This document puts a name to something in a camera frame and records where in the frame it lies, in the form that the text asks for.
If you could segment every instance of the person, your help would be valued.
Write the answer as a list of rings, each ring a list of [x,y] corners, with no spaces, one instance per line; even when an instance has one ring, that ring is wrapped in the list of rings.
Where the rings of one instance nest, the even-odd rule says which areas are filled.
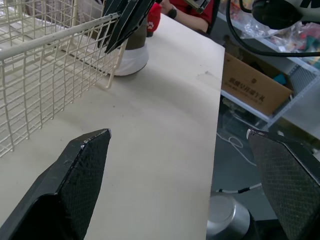
[[[184,0],[162,0],[161,12],[197,32],[206,33],[212,20],[214,0],[210,0],[203,13],[199,14]]]

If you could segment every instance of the wire basket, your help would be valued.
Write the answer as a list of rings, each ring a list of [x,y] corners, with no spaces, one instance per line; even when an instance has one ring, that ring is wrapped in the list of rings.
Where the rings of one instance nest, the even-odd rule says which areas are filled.
[[[97,45],[119,15],[88,2],[0,1],[0,157],[108,74],[111,86],[125,46],[106,54]]]

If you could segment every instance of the black cable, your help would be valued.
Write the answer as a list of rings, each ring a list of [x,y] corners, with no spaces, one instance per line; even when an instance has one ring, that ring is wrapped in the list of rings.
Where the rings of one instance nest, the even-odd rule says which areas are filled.
[[[239,0],[239,5],[242,11],[244,11],[247,14],[251,14],[251,10],[245,8],[243,0]]]
[[[247,49],[248,51],[258,54],[258,55],[263,55],[263,56],[268,56],[268,57],[285,57],[285,58],[305,58],[305,57],[318,57],[320,56],[320,52],[271,52],[271,51],[260,51],[256,48],[253,48],[246,44],[236,33],[232,22],[231,22],[231,17],[230,17],[230,8],[231,8],[231,0],[227,0],[226,2],[226,10],[225,10],[225,17],[226,17],[226,22],[228,24],[228,27],[231,31],[231,34],[233,37],[238,41],[238,43]]]

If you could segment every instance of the metal shelf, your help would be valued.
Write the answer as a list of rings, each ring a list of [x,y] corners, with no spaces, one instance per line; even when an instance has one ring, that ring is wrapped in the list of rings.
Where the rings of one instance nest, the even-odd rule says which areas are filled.
[[[217,17],[220,18],[220,19],[222,19],[222,20],[225,21],[225,22],[227,21],[226,15],[224,15],[224,14],[221,13],[221,12],[218,12]],[[235,21],[235,20],[231,20],[231,21],[232,21],[232,25],[233,25],[236,29],[244,32],[244,26],[243,26],[242,24],[240,24],[239,22],[237,22],[237,21]],[[269,40],[267,40],[267,39],[265,39],[265,38],[255,38],[255,39],[256,39],[258,42],[262,43],[263,45],[267,46],[268,48],[274,50],[275,52],[280,52],[279,49],[278,49],[278,47],[277,47],[274,43],[270,42]],[[295,64],[303,67],[304,69],[308,70],[309,72],[311,72],[311,73],[313,73],[313,74],[315,74],[315,75],[320,76],[320,70],[319,70],[319,69],[317,69],[317,68],[315,68],[314,66],[306,63],[306,62],[303,61],[300,57],[288,57],[288,59],[291,60],[292,62],[294,62]]]
[[[243,109],[247,110],[248,112],[252,113],[253,115],[257,116],[258,118],[262,119],[263,121],[268,123],[271,120],[269,116],[263,114],[262,112],[258,111],[252,106],[249,106],[248,104],[231,95],[230,93],[226,92],[225,90],[221,90],[221,95],[229,99],[230,101],[234,102],[235,104],[239,105]]]

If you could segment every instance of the wooden table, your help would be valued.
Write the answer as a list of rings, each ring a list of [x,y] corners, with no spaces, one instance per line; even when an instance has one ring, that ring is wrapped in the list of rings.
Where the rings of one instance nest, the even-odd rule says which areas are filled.
[[[224,48],[166,16],[146,67],[92,87],[0,159],[0,224],[67,143],[112,130],[88,240],[205,239]]]

